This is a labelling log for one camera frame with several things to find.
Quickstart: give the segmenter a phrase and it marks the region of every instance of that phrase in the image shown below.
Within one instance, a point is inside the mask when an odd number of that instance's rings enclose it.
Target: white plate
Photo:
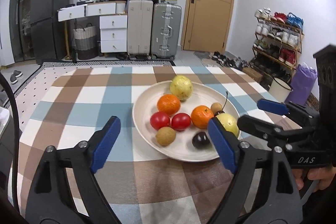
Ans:
[[[150,124],[151,116],[158,111],[156,104],[159,98],[164,94],[170,94],[170,83],[172,81],[164,81],[150,86],[145,90],[133,105],[132,117],[134,125],[142,138],[154,149],[165,154],[166,156],[189,162],[201,162],[218,158],[216,149],[209,146],[207,149],[196,149],[192,144],[192,138],[197,132],[205,131],[196,128],[193,124],[186,130],[176,133],[176,139],[170,145],[164,147],[157,143],[157,131]],[[219,102],[221,105],[225,103],[226,97],[218,91],[205,85],[194,83],[194,92],[185,102],[181,102],[181,108],[178,113],[187,113],[188,115],[199,105],[210,107],[213,103]],[[235,119],[239,118],[238,111],[234,105],[227,100],[224,107],[225,113],[231,114]]]

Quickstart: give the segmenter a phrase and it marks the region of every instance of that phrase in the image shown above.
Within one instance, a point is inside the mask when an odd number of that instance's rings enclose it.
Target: orange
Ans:
[[[175,95],[166,94],[157,101],[156,106],[159,111],[163,111],[169,116],[172,116],[179,111],[181,102]]]
[[[194,126],[201,129],[206,129],[208,127],[209,120],[213,117],[214,115],[211,109],[209,109],[207,106],[196,107],[190,115]]]

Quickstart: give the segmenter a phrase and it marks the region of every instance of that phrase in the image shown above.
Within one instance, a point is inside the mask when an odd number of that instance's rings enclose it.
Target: checkered tablecloth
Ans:
[[[219,67],[113,67],[77,69],[59,77],[39,102],[20,139],[18,192],[24,215],[29,188],[48,145],[70,148],[88,140],[112,116],[121,132],[107,162],[95,177],[116,215],[126,223],[206,223],[228,188],[231,175],[220,160],[187,163],[168,159],[136,131],[132,106],[150,85],[185,75],[229,100],[240,115],[248,114],[284,129],[291,120],[257,109],[261,98],[274,98],[246,74]],[[74,201],[83,202],[68,170]]]

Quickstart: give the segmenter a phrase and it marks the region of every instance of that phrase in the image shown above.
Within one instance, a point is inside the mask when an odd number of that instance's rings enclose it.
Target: purple bag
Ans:
[[[289,101],[304,106],[311,90],[315,84],[317,72],[313,68],[303,63],[298,65],[296,73],[292,79],[291,86],[293,91],[288,95],[286,103]]]

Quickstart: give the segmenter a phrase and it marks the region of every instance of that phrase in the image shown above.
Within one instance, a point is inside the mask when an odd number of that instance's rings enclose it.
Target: wooden door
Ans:
[[[234,0],[189,0],[184,49],[222,52]]]

